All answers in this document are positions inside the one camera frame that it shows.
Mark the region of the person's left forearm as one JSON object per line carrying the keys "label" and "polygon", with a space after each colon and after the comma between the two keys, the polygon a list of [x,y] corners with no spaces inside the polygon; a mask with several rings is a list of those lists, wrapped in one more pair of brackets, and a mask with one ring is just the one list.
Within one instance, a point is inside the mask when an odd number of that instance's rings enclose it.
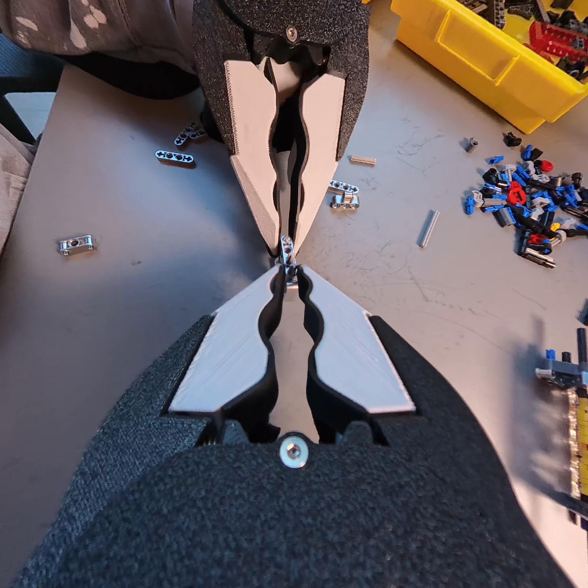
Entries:
{"label": "person's left forearm", "polygon": [[22,48],[55,55],[99,52],[167,62],[195,73],[193,1],[1,1],[1,30]]}

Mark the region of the grey desk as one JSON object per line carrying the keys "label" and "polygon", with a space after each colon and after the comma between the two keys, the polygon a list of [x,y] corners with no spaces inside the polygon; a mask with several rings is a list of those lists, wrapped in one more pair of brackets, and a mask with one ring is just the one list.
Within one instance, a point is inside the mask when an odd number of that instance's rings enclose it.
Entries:
{"label": "grey desk", "polygon": [[[571,581],[587,587],[586,535],[547,492],[566,484],[563,398],[534,379],[537,354],[576,348],[587,242],[557,269],[522,260],[461,198],[510,124],[371,30],[368,92],[335,177],[353,214],[325,202],[298,258],[380,315],[459,391],[500,453],[519,501]],[[189,146],[195,169],[157,162],[195,118],[196,95],[135,98],[65,72],[1,266],[1,586],[55,516],[85,446],[125,389],[202,315],[260,276],[266,249],[228,155]],[[461,146],[474,137],[472,153]],[[425,249],[430,210],[440,216]],[[92,235],[95,251],[58,242]]]}

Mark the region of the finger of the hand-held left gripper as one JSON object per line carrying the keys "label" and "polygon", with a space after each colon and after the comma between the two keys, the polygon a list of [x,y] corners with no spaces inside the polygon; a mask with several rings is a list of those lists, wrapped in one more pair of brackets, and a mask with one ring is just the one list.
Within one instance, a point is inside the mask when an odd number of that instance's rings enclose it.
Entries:
{"label": "finger of the hand-held left gripper", "polygon": [[303,201],[296,220],[294,239],[305,239],[337,168],[337,145],[345,80],[322,75],[303,86],[300,117],[306,152],[299,175]]}
{"label": "finger of the hand-held left gripper", "polygon": [[277,180],[270,134],[279,106],[292,95],[292,64],[268,59],[224,62],[233,131],[231,164],[270,253],[277,252],[280,216],[274,204]]}

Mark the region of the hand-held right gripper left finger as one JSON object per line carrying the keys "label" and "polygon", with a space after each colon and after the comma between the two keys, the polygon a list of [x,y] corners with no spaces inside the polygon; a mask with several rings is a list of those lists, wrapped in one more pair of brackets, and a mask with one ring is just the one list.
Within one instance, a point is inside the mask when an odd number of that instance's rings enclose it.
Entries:
{"label": "hand-held right gripper left finger", "polygon": [[269,337],[281,319],[284,292],[285,272],[278,265],[216,311],[170,412],[269,420],[278,391]]}

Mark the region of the grey brick beam assembly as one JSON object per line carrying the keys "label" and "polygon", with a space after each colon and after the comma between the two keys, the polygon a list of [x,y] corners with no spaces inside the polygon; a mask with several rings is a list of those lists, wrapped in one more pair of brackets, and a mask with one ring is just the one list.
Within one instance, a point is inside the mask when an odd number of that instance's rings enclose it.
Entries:
{"label": "grey brick beam assembly", "polygon": [[298,288],[298,264],[295,256],[295,244],[290,236],[281,237],[281,265],[285,271],[285,283],[288,289]]}

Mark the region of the grey double-loop brick connector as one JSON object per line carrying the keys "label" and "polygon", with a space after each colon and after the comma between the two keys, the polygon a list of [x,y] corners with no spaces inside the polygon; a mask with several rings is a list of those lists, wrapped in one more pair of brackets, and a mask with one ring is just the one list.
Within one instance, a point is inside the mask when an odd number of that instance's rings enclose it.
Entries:
{"label": "grey double-loop brick connector", "polygon": [[327,191],[333,194],[330,203],[332,209],[358,209],[360,206],[359,188],[355,185],[331,180]]}

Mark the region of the thin grey axle rod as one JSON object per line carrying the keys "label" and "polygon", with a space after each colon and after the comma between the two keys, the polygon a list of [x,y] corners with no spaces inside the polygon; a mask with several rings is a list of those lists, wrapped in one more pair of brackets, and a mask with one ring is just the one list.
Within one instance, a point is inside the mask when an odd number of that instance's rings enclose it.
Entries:
{"label": "thin grey axle rod", "polygon": [[440,216],[439,210],[430,210],[417,239],[417,246],[425,249]]}

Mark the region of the yellow and clear brick model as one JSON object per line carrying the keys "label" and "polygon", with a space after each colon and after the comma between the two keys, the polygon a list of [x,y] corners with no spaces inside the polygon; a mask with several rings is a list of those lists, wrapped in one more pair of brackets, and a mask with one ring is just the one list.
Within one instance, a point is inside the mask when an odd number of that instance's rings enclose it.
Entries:
{"label": "yellow and clear brick model", "polygon": [[557,501],[569,512],[572,522],[587,530],[587,329],[577,329],[577,362],[571,353],[557,359],[547,349],[543,363],[535,369],[536,378],[561,389],[568,402],[567,442],[569,446],[570,490],[558,493]]}

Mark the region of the small yellow parts bin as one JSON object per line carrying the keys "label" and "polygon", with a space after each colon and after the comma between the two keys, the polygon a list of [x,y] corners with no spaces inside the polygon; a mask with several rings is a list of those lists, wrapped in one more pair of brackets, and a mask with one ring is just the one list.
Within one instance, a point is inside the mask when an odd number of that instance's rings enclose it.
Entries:
{"label": "small yellow parts bin", "polygon": [[587,96],[577,82],[457,1],[393,1],[396,38],[530,134]]}

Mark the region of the heap of black red parts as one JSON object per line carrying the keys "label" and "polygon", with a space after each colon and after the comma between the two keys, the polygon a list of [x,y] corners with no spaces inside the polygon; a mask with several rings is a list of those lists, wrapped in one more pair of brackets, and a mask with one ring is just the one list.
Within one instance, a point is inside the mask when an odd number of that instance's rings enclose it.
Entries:
{"label": "heap of black red parts", "polygon": [[587,84],[587,1],[459,1],[526,48]]}

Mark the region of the small silver brick connector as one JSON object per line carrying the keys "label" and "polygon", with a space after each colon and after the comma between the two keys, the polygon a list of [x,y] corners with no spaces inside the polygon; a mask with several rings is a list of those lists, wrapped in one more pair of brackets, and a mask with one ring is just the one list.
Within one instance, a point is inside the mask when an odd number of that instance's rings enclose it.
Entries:
{"label": "small silver brick connector", "polygon": [[58,253],[63,256],[95,251],[97,248],[97,242],[92,235],[76,236],[58,242]]}

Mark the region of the pile of blue brick pieces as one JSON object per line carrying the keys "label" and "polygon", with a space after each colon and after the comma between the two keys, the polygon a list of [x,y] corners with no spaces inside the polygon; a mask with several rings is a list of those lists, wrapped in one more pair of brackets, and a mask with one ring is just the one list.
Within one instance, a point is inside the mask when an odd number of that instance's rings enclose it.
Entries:
{"label": "pile of blue brick pieces", "polygon": [[556,247],[587,238],[587,175],[556,173],[543,151],[528,144],[516,162],[489,158],[481,185],[464,197],[462,210],[468,216],[480,212],[499,227],[513,229],[519,257],[555,269]]}

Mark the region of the long grey holed beam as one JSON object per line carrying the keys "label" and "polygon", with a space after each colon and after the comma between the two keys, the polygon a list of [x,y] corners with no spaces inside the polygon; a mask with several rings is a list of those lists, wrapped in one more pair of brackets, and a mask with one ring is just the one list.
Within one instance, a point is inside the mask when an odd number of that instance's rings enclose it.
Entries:
{"label": "long grey holed beam", "polygon": [[155,158],[166,165],[195,168],[195,160],[192,155],[183,152],[174,152],[158,149],[155,151]]}

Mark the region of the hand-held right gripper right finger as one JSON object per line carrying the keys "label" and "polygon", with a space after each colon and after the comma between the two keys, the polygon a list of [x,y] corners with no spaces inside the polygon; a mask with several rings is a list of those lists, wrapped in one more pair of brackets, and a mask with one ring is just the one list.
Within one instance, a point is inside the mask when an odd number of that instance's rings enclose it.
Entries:
{"label": "hand-held right gripper right finger", "polygon": [[415,411],[370,313],[305,265],[300,298],[313,340],[306,395],[315,420],[351,422]]}

